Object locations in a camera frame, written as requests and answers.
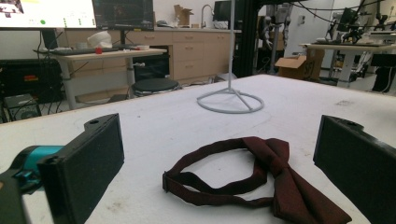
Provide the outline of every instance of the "sink faucet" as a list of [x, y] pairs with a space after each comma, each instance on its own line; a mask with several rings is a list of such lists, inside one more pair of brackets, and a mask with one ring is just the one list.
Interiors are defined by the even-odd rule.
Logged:
[[202, 7], [202, 13], [201, 13], [201, 28], [202, 28], [202, 29], [204, 29], [204, 27], [206, 27], [206, 22], [204, 21], [204, 9], [205, 9], [206, 7], [210, 7], [210, 11], [211, 11], [211, 13], [212, 13], [212, 16], [215, 14], [215, 13], [213, 12], [212, 6], [206, 4], [206, 5], [204, 5], [204, 6]]

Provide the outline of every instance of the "black monitor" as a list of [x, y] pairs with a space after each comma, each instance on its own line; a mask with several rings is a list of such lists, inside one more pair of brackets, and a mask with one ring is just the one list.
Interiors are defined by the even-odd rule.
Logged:
[[337, 31], [348, 32], [349, 25], [352, 25], [350, 23], [353, 21], [353, 18], [355, 17], [355, 15], [356, 15], [355, 10], [346, 7], [344, 9], [343, 15], [341, 16], [341, 20], [338, 24]]
[[[235, 1], [235, 24], [243, 20], [244, 2], [242, 0]], [[213, 21], [231, 21], [231, 1], [216, 1], [214, 8]]]
[[92, 0], [0, 1], [0, 30], [95, 29]]
[[153, 31], [152, 0], [92, 0], [97, 28]]

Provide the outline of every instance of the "bow tie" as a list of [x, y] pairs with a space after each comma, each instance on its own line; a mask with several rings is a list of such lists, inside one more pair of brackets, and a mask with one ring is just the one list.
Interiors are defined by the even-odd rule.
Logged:
[[[255, 157], [253, 174], [221, 188], [213, 189], [197, 175], [181, 172], [187, 166], [214, 153], [246, 148]], [[163, 189], [195, 205], [241, 204], [250, 207], [273, 206], [274, 216], [294, 223], [348, 223], [351, 217], [315, 189], [288, 164], [289, 144], [279, 139], [245, 137], [219, 141], [183, 156], [163, 174]], [[274, 197], [247, 201], [235, 196], [253, 191], [267, 181], [267, 172], [275, 179]]]

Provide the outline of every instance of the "white desk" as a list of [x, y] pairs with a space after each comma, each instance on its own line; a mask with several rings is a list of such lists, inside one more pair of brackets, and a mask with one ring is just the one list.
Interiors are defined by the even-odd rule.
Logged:
[[[54, 56], [58, 60], [62, 69], [62, 78], [64, 80], [64, 89], [66, 91], [67, 102], [70, 109], [76, 109], [77, 95], [111, 90], [119, 86], [127, 84], [131, 86], [134, 84], [134, 61], [133, 57], [144, 57], [150, 55], [157, 55], [166, 52], [165, 49], [147, 49], [147, 50], [127, 50], [127, 51], [113, 51], [104, 52], [102, 54], [80, 54], [71, 56]], [[71, 77], [68, 63], [71, 62], [89, 62], [95, 60], [106, 59], [127, 59], [127, 70], [125, 72], [104, 74], [103, 76], [89, 76], [89, 77]]]
[[[2, 124], [0, 173], [24, 148], [65, 145], [83, 132], [86, 121], [119, 113], [125, 163], [87, 223], [285, 223], [273, 217], [270, 208], [196, 207], [162, 189], [163, 172], [183, 155], [219, 140], [251, 135], [288, 141], [290, 166], [352, 216], [352, 223], [369, 223], [313, 163], [320, 118], [324, 114], [353, 120], [365, 126], [367, 133], [396, 147], [396, 98], [283, 77], [255, 76], [237, 79], [233, 87], [261, 97], [263, 110], [227, 115], [202, 109], [196, 103], [202, 94], [226, 86], [222, 82]], [[214, 155], [189, 170], [219, 187], [251, 175], [252, 165], [248, 153], [234, 151]], [[272, 195], [272, 184], [270, 177], [253, 196]], [[44, 192], [25, 196], [24, 200], [33, 223], [51, 223]]]
[[355, 55], [362, 54], [364, 51], [369, 52], [383, 52], [383, 51], [391, 51], [396, 49], [396, 45], [389, 46], [371, 46], [367, 44], [367, 46], [353, 46], [353, 45], [320, 45], [320, 44], [301, 44], [303, 48], [307, 49], [334, 49], [340, 50], [342, 54], [345, 54], [343, 70], [341, 72], [341, 76], [338, 79], [337, 86], [349, 88], [349, 77], [352, 71], [352, 66], [354, 63]]

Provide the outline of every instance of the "stool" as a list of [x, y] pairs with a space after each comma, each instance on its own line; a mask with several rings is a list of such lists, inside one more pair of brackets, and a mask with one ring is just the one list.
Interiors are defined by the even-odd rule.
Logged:
[[178, 82], [168, 78], [150, 78], [137, 81], [132, 85], [135, 96], [148, 96], [180, 89]]

